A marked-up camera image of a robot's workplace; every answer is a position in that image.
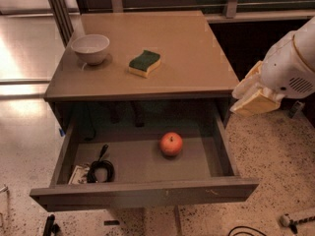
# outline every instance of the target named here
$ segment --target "desk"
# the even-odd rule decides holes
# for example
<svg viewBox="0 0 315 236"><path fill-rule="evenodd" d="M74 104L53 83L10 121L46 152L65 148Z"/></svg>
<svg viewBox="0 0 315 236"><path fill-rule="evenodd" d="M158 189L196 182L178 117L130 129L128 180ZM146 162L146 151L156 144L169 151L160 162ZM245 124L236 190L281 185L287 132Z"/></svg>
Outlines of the desk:
<svg viewBox="0 0 315 236"><path fill-rule="evenodd" d="M31 196L50 211L246 200L258 181L239 176L212 101L229 97L237 78L202 13L83 15L73 39L89 33L108 36L109 56L84 66L67 46L45 94L67 136L50 187ZM128 72L144 49L161 55L148 79ZM131 125L130 100L144 108L145 127ZM108 122L99 106L105 101L120 102L120 123ZM92 126L97 136L87 141ZM174 160L158 149L168 131L184 141ZM96 159L104 143L117 169L114 181L68 185L73 168Z"/></svg>

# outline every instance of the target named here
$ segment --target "floor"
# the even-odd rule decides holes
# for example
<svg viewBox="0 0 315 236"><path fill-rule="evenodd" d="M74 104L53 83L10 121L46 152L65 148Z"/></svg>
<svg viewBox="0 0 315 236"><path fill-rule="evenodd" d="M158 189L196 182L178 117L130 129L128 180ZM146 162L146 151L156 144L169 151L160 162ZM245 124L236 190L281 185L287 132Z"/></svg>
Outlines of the floor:
<svg viewBox="0 0 315 236"><path fill-rule="evenodd" d="M53 19L0 19L1 79L49 79L63 51ZM40 97L45 87L24 88L22 98L14 86L0 86L0 189L9 188L0 193L0 235L42 235L49 216L29 197L32 188L48 186L63 142ZM287 110L279 110L250 118L232 115L226 131L240 175L260 179L246 202L55 212L58 235L224 236L236 226L293 235L279 218L315 207L314 128L302 114L289 119ZM107 220L119 225L105 225ZM231 235L262 235L241 230ZM298 231L315 235L315 222L298 225Z"/></svg>

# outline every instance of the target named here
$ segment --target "open drawer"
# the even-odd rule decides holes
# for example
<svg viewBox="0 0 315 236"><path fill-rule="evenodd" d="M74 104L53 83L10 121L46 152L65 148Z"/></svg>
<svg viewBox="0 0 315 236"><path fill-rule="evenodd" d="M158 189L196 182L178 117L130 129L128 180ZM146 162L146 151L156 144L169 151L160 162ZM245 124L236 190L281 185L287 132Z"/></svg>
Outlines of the open drawer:
<svg viewBox="0 0 315 236"><path fill-rule="evenodd" d="M113 105L107 102L75 103L51 184L32 189L31 197L47 211L59 211L243 202L256 189L257 179L238 174L213 101L136 103L144 127L135 126L132 102L108 103L117 123L110 122ZM173 158L158 148L169 131L183 138L183 150ZM104 145L104 159L115 168L113 181L69 184L76 165L98 160Z"/></svg>

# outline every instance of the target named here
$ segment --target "green scrubbing pad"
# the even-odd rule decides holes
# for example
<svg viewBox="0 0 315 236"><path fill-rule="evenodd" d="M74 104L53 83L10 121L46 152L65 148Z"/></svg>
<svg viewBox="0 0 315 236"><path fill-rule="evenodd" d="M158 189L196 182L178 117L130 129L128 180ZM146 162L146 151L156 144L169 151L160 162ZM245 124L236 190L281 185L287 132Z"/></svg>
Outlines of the green scrubbing pad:
<svg viewBox="0 0 315 236"><path fill-rule="evenodd" d="M129 63L129 72L147 78L160 64L160 55L152 51L144 52Z"/></svg>

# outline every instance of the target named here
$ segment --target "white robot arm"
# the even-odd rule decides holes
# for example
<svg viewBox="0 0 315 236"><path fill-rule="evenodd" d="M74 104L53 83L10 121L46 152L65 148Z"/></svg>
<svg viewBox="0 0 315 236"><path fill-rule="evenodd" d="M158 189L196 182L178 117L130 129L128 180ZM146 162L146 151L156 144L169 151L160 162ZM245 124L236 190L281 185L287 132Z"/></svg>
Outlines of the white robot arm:
<svg viewBox="0 0 315 236"><path fill-rule="evenodd" d="M251 116L276 110L284 97L315 92L315 17L290 31L267 52L234 89L231 111Z"/></svg>

